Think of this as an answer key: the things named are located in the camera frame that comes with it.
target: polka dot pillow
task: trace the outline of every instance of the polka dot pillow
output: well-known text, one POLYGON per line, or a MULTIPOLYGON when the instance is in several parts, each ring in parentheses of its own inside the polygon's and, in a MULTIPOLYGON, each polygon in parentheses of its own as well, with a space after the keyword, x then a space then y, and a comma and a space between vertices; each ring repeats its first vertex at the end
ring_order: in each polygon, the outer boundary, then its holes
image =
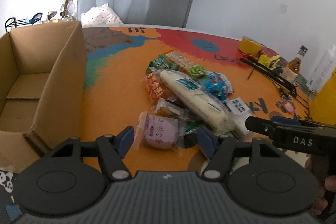
POLYGON ((123 24, 120 17, 109 7, 108 3, 99 7, 92 7, 86 13, 83 13, 81 22, 82 26, 123 24))

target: blue painted circle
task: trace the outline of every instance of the blue painted circle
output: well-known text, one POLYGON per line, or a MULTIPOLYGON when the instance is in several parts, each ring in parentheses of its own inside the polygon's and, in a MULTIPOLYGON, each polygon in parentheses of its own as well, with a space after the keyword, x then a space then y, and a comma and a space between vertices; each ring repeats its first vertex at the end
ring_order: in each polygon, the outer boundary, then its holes
POLYGON ((219 52, 219 47, 214 43, 204 39, 193 39, 191 43, 206 52, 219 52))

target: table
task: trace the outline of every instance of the table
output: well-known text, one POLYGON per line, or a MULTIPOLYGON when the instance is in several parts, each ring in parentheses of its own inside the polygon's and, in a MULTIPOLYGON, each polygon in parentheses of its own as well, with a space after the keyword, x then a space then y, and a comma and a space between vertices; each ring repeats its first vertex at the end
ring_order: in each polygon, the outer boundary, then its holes
MULTIPOLYGON (((125 126, 136 127, 139 114, 150 112, 148 93, 141 82, 149 62, 159 54, 176 50, 209 71, 223 73, 257 117, 270 119, 274 115, 291 117, 280 108, 278 90, 265 76, 251 72, 251 67, 239 61, 240 41, 182 28, 148 26, 84 28, 88 65, 82 105, 82 141, 93 141, 105 134, 118 134, 125 126)), ((267 55, 276 55, 264 47, 267 55)), ((294 100, 296 114, 304 116, 305 108, 294 100)), ((306 155, 289 154, 303 164, 306 155)), ((196 170, 200 171, 206 158, 199 146, 184 149, 183 156, 167 150, 151 148, 130 149, 124 159, 132 175, 137 170, 196 170)), ((96 159, 85 163, 99 168, 96 159)))

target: red painted area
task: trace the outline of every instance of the red painted area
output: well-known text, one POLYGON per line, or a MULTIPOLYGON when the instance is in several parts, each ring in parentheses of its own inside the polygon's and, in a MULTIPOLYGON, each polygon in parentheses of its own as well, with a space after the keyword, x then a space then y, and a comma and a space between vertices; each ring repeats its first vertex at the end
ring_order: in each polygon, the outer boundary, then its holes
MULTIPOLYGON (((156 29, 161 37, 159 38, 165 44, 180 50, 182 52, 189 53, 198 58, 203 58, 211 62, 225 63, 226 65, 236 65, 239 67, 247 66, 242 64, 238 60, 244 57, 243 54, 238 50, 239 40, 226 37, 218 37, 216 35, 209 35, 197 32, 186 32, 179 30, 167 30, 167 29, 156 29), (218 46, 219 52, 206 52, 196 46, 194 46, 191 41, 193 39, 204 39, 210 41, 218 46)), ((271 57, 277 53, 271 49, 263 47, 266 54, 271 57)))

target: green painted area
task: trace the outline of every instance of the green painted area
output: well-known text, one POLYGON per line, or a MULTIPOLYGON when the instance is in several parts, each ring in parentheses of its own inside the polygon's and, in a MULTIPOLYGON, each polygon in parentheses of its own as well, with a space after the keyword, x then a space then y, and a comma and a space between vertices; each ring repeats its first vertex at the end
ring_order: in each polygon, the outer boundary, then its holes
POLYGON ((95 85, 99 76, 99 71, 105 67, 109 57, 97 58, 89 60, 86 66, 85 84, 84 89, 90 88, 95 85))

